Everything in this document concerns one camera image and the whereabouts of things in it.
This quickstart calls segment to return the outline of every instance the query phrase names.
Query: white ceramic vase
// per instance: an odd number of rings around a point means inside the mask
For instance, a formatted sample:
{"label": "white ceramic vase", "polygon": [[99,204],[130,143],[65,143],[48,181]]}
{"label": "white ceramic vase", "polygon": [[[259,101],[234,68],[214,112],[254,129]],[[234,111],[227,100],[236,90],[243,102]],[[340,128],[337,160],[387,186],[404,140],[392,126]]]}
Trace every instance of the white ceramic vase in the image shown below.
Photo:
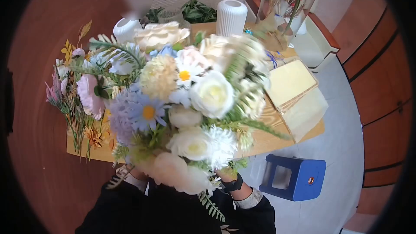
{"label": "white ceramic vase", "polygon": [[247,7],[237,0],[223,0],[217,7],[218,36],[241,35],[247,17]]}
{"label": "white ceramic vase", "polygon": [[143,29],[140,20],[120,19],[113,28],[113,34],[119,43],[133,42],[135,29]]}

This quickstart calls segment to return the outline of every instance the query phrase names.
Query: black wristwatch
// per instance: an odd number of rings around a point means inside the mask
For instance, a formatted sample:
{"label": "black wristwatch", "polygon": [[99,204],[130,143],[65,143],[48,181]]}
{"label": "black wristwatch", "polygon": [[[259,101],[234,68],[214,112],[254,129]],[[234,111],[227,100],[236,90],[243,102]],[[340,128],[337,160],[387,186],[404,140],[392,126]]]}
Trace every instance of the black wristwatch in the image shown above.
{"label": "black wristwatch", "polygon": [[237,173],[237,179],[232,182],[223,182],[223,185],[225,187],[225,191],[232,192],[235,190],[241,190],[242,186],[242,177],[239,173]]}

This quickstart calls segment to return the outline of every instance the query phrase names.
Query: blue stool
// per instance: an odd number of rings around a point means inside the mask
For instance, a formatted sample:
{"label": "blue stool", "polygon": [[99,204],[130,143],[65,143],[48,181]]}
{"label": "blue stool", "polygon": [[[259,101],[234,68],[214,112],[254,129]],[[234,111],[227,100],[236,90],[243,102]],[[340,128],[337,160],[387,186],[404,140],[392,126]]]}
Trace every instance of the blue stool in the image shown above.
{"label": "blue stool", "polygon": [[[323,160],[310,160],[300,158],[284,158],[269,154],[266,161],[272,164],[270,178],[267,185],[260,185],[259,190],[283,199],[306,201],[319,196],[324,182],[327,163]],[[292,170],[287,189],[272,187],[276,167],[280,165]]]}

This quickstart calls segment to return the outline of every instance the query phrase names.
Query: patterned sleeve cuff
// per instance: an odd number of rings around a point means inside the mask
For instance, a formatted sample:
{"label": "patterned sleeve cuff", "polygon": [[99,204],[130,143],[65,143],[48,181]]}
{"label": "patterned sleeve cuff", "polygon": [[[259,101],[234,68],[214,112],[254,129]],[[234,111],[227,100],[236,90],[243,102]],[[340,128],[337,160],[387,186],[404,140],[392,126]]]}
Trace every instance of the patterned sleeve cuff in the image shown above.
{"label": "patterned sleeve cuff", "polygon": [[[123,165],[122,167],[116,169],[116,174],[120,174],[120,173],[125,174],[127,171],[128,169],[126,168],[126,165]],[[127,174],[126,178],[124,178],[123,181],[136,186],[143,193],[146,191],[147,181],[138,180],[134,178],[134,176],[131,175],[130,173]]]}
{"label": "patterned sleeve cuff", "polygon": [[237,208],[240,209],[250,209],[255,207],[257,204],[259,204],[260,200],[263,198],[263,193],[255,188],[252,188],[253,192],[249,197],[242,201],[234,201]]}

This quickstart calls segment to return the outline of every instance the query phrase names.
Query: tile floor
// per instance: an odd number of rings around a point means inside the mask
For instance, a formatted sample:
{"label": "tile floor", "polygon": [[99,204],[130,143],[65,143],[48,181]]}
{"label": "tile floor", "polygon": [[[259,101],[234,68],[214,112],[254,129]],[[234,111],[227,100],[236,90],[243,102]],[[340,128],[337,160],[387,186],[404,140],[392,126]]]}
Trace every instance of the tile floor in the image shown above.
{"label": "tile floor", "polygon": [[[265,194],[275,208],[277,233],[338,234],[355,213],[361,192],[364,144],[351,87],[336,57],[315,75],[329,104],[324,115],[325,132],[272,153],[325,160],[324,183],[319,197],[308,201],[289,201]],[[267,154],[250,157],[248,167],[240,171],[247,184],[258,188],[267,179]]]}

